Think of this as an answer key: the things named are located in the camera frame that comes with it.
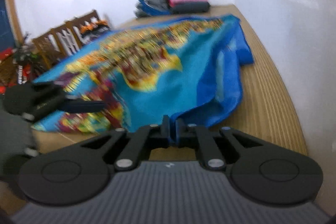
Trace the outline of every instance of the stack of clothes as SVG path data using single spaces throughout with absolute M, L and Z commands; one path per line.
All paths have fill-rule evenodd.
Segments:
M 194 14 L 207 12 L 208 0 L 138 0 L 136 17 Z

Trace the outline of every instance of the metal screw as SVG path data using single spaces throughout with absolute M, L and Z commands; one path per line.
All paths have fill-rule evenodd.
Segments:
M 132 166 L 133 162 L 129 159 L 121 159 L 121 160 L 117 160 L 116 164 L 120 168 L 128 168 Z
M 23 113 L 22 114 L 22 118 L 28 121 L 34 121 L 35 120 L 35 116 L 29 113 Z
M 25 148 L 25 154 L 31 157 L 37 157 L 40 153 L 35 149 L 31 149 L 29 147 Z
M 208 161 L 208 165 L 211 168 L 219 168 L 219 167 L 223 167 L 224 166 L 224 161 L 220 160 L 220 159 L 212 159 Z

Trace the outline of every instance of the red object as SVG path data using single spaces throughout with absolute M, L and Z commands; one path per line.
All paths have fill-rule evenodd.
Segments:
M 4 51 L 0 52 L 0 60 L 5 60 L 8 56 L 10 56 L 12 54 L 13 49 L 12 48 L 8 48 L 5 49 Z
M 22 71 L 23 81 L 27 82 L 32 78 L 32 70 L 31 66 L 27 64 Z

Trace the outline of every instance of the door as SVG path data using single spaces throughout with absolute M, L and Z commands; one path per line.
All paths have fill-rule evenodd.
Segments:
M 0 0 L 0 52 L 14 46 L 15 38 L 9 23 L 6 3 L 5 0 Z

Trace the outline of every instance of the gray folded cloth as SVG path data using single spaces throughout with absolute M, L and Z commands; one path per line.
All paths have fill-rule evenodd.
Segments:
M 134 11 L 134 14 L 137 18 L 141 18 L 141 17 L 149 17 L 148 14 L 146 14 L 143 10 L 141 9 L 137 9 L 136 11 Z
M 135 5 L 135 8 L 137 8 L 138 10 L 141 10 L 141 7 L 142 7 L 142 4 L 140 2 L 138 2 L 136 5 Z
M 169 10 L 167 0 L 147 0 L 147 4 L 159 10 Z
M 172 14 L 196 14 L 209 11 L 210 4 L 208 2 L 185 2 L 176 4 L 171 8 Z

